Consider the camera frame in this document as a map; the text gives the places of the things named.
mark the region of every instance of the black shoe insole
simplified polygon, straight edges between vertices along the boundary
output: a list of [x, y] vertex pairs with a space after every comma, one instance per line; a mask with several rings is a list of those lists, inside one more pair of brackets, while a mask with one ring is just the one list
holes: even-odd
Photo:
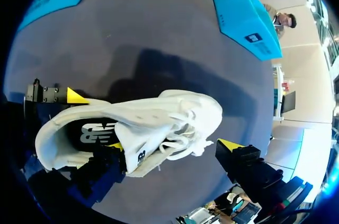
[[93, 152], [97, 140], [104, 146], [119, 143], [114, 131], [116, 123], [116, 120], [109, 118], [76, 120], [65, 126], [66, 135], [75, 149]]

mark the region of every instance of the white sneaker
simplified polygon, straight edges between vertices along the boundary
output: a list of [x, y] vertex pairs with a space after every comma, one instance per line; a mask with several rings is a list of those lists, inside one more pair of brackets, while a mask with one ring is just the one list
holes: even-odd
[[88, 146], [97, 139], [107, 146], [120, 142], [127, 175], [143, 177], [165, 159], [202, 155], [221, 120], [216, 100], [188, 91], [166, 90], [158, 98], [116, 104], [91, 101], [48, 121], [35, 148], [42, 165], [52, 170], [87, 163], [93, 157]]

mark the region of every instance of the new balance logo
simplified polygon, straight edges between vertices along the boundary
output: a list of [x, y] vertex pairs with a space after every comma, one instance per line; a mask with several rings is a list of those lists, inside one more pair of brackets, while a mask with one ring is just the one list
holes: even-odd
[[246, 36], [245, 39], [250, 42], [250, 43], [253, 43], [253, 42], [257, 42], [257, 41], [260, 41], [262, 40], [263, 38], [261, 38], [261, 36], [257, 33], [253, 33], [249, 36]]
[[107, 123], [105, 126], [101, 123], [88, 123], [82, 126], [80, 137], [82, 143], [95, 143], [97, 139], [101, 143], [107, 143], [108, 139], [113, 134], [116, 122]]
[[144, 161], [145, 159], [145, 154], [146, 154], [146, 151], [142, 151], [141, 153], [139, 153], [138, 155], [138, 166]]

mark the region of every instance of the gray table surface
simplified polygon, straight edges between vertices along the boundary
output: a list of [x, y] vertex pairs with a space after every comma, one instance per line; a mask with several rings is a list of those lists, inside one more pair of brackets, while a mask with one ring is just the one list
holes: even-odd
[[[210, 140], [267, 151], [271, 63], [219, 32], [212, 0], [82, 0], [46, 15], [16, 36], [7, 98], [21, 101], [16, 96], [36, 77], [111, 102], [169, 88], [205, 93], [224, 109]], [[214, 154], [215, 144], [201, 157], [166, 161], [144, 178], [127, 177], [93, 209], [127, 223], [168, 223], [231, 187]]]

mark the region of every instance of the dark hair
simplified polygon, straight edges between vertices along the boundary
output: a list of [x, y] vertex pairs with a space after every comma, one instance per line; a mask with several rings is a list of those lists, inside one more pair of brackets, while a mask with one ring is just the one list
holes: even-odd
[[296, 17], [293, 14], [287, 14], [289, 18], [291, 18], [291, 28], [295, 28], [297, 26]]

